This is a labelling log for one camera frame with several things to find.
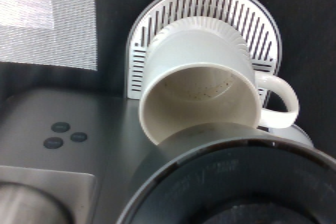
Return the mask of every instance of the gray button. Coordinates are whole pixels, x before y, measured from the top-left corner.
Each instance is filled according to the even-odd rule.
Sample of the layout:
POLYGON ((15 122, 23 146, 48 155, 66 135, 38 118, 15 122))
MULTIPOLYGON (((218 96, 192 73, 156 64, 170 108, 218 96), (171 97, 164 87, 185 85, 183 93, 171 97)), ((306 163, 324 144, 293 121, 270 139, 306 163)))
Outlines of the gray button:
POLYGON ((44 142, 44 146, 47 149, 59 149, 63 146, 63 139, 57 137, 48 138, 44 142))

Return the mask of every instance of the silver panel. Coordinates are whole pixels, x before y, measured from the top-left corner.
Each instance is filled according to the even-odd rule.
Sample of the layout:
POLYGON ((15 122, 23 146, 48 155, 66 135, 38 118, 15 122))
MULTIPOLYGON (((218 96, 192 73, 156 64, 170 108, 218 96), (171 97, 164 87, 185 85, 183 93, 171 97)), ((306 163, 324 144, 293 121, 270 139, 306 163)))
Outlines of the silver panel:
POLYGON ((90 223, 95 201, 95 176, 90 174, 0 166, 0 183, 24 184, 62 202, 75 223, 90 223))

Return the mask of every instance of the cup rim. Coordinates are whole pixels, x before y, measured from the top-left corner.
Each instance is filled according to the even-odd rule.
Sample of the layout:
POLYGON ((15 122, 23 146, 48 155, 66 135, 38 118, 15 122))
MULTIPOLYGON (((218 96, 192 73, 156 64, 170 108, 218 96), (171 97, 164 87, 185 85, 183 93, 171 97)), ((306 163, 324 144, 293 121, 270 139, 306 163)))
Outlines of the cup rim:
POLYGON ((150 139, 150 141, 158 145, 161 142, 155 139, 150 131, 149 131, 149 128, 147 128, 147 125, 146 125, 146 122, 144 122, 144 106, 146 106, 146 102, 147 102, 147 99, 149 99, 149 95, 150 95, 150 92, 155 88, 155 86, 158 85, 158 83, 173 74, 176 73, 177 71, 182 71, 185 69, 189 69, 189 68, 203 68, 203 67, 212 67, 212 68, 216 68, 216 69, 224 69, 227 71, 231 71, 233 74, 236 75, 236 77, 240 78, 240 80, 245 82, 246 86, 249 87, 251 89, 251 92, 254 94, 254 99, 255 99, 255 104, 257 104, 257 118, 255 118, 255 121, 254 121, 254 128, 258 127, 258 124, 260 124, 260 118, 261 118, 261 102, 260 102, 260 95, 258 95, 258 90, 257 90, 257 86, 255 86, 255 83, 252 84, 251 80, 246 78, 246 76, 237 71, 234 70, 233 68, 230 68, 228 66, 225 65, 221 65, 221 64, 216 64, 216 63, 198 63, 197 66, 195 66, 195 63, 191 63, 191 64, 186 64, 186 65, 180 65, 174 68, 170 69, 170 71, 167 71, 164 74, 158 75, 156 78, 150 81, 150 83, 147 84, 147 88, 143 90, 143 93, 141 93, 141 98, 140 98, 140 124, 141 124, 141 127, 143 127, 143 130, 144 130, 144 133, 150 139))

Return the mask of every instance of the white grill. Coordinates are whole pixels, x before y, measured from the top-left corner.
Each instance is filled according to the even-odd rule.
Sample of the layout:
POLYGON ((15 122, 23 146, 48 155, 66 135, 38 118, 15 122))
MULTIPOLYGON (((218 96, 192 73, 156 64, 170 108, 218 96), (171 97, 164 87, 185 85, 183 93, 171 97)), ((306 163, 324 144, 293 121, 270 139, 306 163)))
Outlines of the white grill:
MULTIPOLYGON (((144 10, 128 42, 128 97, 140 99, 146 51, 161 29, 176 20, 206 16, 227 22, 246 40, 254 70, 278 75, 282 43, 272 16, 254 0, 161 0, 144 10)), ((261 102, 266 103, 267 91, 260 89, 261 102)))

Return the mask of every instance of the white cup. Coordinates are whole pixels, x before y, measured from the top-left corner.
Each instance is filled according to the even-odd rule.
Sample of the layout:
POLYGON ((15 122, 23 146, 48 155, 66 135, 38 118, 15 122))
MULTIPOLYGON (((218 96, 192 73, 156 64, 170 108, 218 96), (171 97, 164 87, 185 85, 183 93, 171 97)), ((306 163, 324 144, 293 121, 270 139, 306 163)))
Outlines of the white cup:
POLYGON ((287 128, 297 114, 294 90, 276 76, 255 74, 236 29, 207 17, 171 23, 146 55, 140 122, 152 142, 209 122, 287 128), (281 96, 288 112, 263 109, 258 87, 281 96))

